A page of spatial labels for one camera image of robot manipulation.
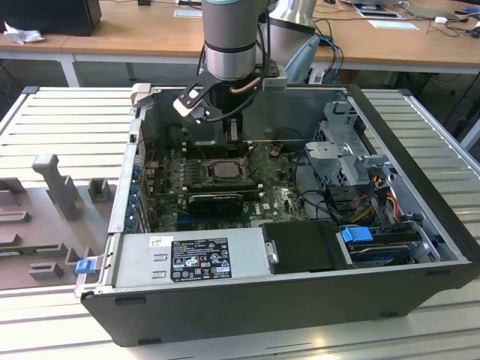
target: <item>blue drive latch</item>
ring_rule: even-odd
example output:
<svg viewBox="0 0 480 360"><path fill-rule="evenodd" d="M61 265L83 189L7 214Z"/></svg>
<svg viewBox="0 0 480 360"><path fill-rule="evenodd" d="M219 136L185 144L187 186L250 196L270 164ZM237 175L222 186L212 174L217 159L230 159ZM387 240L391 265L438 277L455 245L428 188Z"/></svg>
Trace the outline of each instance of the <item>blue drive latch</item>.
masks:
<svg viewBox="0 0 480 360"><path fill-rule="evenodd" d="M80 274L94 274L95 266L97 265L97 260L95 259L85 259L80 260L76 263L75 272Z"/></svg>
<svg viewBox="0 0 480 360"><path fill-rule="evenodd" d="M372 242L374 237L367 227L347 227L340 232L344 242Z"/></svg>

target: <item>warning label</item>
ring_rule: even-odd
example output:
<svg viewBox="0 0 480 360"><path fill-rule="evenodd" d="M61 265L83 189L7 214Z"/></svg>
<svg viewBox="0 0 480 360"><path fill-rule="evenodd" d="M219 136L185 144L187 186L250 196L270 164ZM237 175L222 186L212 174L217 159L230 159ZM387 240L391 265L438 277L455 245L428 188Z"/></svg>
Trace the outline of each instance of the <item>warning label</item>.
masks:
<svg viewBox="0 0 480 360"><path fill-rule="evenodd" d="M172 241L171 270L176 283L231 278L227 238Z"/></svg>

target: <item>aluminum profile table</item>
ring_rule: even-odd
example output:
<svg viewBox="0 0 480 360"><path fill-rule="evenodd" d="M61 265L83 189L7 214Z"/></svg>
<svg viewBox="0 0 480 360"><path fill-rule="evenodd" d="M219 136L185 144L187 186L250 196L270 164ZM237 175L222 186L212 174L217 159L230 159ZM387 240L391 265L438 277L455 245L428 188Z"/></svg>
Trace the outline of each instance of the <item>aluminum profile table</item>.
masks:
<svg viewBox="0 0 480 360"><path fill-rule="evenodd" d="M21 94L0 123L0 178L45 187L31 169L38 154L56 154L76 186L92 176L116 185L130 123L131 88L40 88Z"/></svg>
<svg viewBox="0 0 480 360"><path fill-rule="evenodd" d="M413 97L397 91L365 93L478 238L478 164ZM367 137L380 152L373 137ZM480 354L478 280L435 295L403 318L128 349L112 342L72 290L0 293L0 359L441 360L478 359ZM259 306L268 305L259 300Z"/></svg>

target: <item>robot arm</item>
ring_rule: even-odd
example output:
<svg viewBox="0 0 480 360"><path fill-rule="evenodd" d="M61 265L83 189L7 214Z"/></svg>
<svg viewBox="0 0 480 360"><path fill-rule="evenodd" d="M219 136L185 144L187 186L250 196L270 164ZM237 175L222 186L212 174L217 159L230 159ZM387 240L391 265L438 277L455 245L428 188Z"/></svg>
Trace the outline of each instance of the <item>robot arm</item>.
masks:
<svg viewBox="0 0 480 360"><path fill-rule="evenodd" d="M226 133L233 123L234 132L241 134L242 110L252 104L264 79L283 74L287 84L283 68L271 59L278 58L286 67L291 83L298 83L299 74L307 73L318 47L312 19L316 0L280 0L269 14L276 2L203 0L205 68L174 103L182 116L192 115L199 123L223 122ZM266 24L261 27L262 15ZM262 50L260 56L257 48ZM206 95L221 116L210 117Z"/></svg>

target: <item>tissue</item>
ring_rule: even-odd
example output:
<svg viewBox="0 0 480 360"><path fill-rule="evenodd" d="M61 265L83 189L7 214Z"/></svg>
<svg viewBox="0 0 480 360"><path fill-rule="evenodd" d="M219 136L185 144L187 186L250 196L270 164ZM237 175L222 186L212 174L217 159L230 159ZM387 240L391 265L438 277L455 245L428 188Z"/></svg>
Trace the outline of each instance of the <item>tissue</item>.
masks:
<svg viewBox="0 0 480 360"><path fill-rule="evenodd" d="M45 37L42 37L42 34L37 30L19 30L18 28L9 26L6 22L4 24L6 30L3 31L3 35L5 35L8 40L13 41L14 43L23 45L24 43L33 43L35 41L45 40Z"/></svg>

